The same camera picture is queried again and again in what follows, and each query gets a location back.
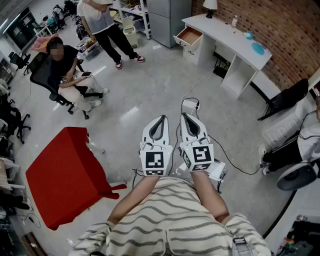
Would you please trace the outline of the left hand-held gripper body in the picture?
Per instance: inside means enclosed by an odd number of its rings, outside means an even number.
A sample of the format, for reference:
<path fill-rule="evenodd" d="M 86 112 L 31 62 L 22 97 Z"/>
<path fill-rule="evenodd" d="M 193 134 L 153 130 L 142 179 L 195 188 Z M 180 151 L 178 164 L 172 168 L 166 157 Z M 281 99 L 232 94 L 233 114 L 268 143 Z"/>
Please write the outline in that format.
<path fill-rule="evenodd" d="M 166 176 L 173 147 L 169 144 L 141 142 L 139 157 L 144 176 Z"/>

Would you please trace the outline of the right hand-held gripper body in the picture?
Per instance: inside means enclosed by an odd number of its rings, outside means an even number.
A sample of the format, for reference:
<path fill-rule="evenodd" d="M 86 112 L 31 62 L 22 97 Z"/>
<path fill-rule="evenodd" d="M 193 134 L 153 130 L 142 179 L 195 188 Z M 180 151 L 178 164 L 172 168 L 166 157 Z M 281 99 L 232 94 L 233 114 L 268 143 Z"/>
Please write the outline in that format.
<path fill-rule="evenodd" d="M 181 142 L 180 149 L 190 172 L 205 171 L 214 162 L 214 147 L 209 142 Z"/>

